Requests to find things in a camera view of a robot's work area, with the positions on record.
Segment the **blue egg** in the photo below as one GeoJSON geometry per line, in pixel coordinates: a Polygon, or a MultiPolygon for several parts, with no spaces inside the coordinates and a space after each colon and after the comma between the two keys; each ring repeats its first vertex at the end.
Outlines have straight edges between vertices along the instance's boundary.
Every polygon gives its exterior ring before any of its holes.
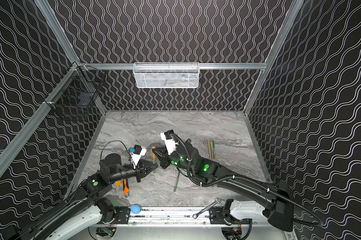
{"type": "Polygon", "coordinates": [[[138,214],[140,212],[140,206],[137,204],[130,206],[131,212],[134,214],[138,214]]]}

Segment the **black wire basket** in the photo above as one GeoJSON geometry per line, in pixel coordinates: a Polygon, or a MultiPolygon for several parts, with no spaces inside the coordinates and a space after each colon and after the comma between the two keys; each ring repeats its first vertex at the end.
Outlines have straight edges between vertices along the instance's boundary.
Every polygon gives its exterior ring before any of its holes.
{"type": "Polygon", "coordinates": [[[65,121],[87,120],[93,112],[95,100],[106,78],[96,68],[80,66],[57,94],[50,107],[65,121]]]}

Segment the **white mesh basket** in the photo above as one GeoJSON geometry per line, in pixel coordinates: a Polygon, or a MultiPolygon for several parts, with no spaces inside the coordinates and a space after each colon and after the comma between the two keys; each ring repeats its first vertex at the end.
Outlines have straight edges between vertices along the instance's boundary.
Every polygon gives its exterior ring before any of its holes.
{"type": "Polygon", "coordinates": [[[199,63],[134,63],[138,88],[197,88],[199,63]]]}

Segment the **marble table surface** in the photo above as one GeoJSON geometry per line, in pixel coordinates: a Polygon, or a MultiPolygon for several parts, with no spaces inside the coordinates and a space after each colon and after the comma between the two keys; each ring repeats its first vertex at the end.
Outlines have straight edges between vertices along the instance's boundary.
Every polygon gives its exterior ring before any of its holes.
{"type": "MultiPolygon", "coordinates": [[[[202,157],[209,158],[207,139],[215,141],[216,160],[229,169],[256,180],[265,181],[242,112],[108,112],[91,155],[79,182],[99,169],[100,152],[111,140],[121,140],[127,148],[135,144],[145,146],[142,159],[152,160],[151,147],[163,146],[160,133],[173,129],[184,141],[190,138],[202,157]]],[[[122,144],[106,146],[102,158],[118,153],[122,164],[128,156],[122,144]]],[[[129,180],[130,195],[124,197],[122,186],[113,185],[107,197],[115,205],[130,206],[206,206],[216,197],[249,200],[227,189],[200,187],[180,176],[176,192],[173,191],[178,171],[174,166],[150,173],[140,183],[129,180]]]]}

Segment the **white floor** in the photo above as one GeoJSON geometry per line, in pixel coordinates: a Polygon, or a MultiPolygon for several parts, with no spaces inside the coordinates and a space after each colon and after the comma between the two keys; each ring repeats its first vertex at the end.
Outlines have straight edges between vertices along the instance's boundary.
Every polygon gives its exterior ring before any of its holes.
{"type": "MultiPolygon", "coordinates": [[[[173,129],[183,140],[190,138],[202,157],[209,158],[206,140],[216,143],[216,161],[242,175],[265,181],[242,112],[108,112],[79,181],[99,169],[100,151],[111,140],[121,140],[126,147],[135,144],[151,149],[163,146],[159,134],[173,129]]],[[[122,163],[127,154],[122,144],[113,142],[103,151],[102,158],[118,153],[122,163]]],[[[150,150],[143,158],[152,160],[150,150]]],[[[248,200],[235,192],[214,187],[202,188],[180,176],[177,191],[174,184],[177,170],[173,166],[158,168],[137,183],[129,180],[130,196],[125,198],[121,186],[108,193],[116,205],[141,206],[205,206],[216,197],[248,200]]]]}

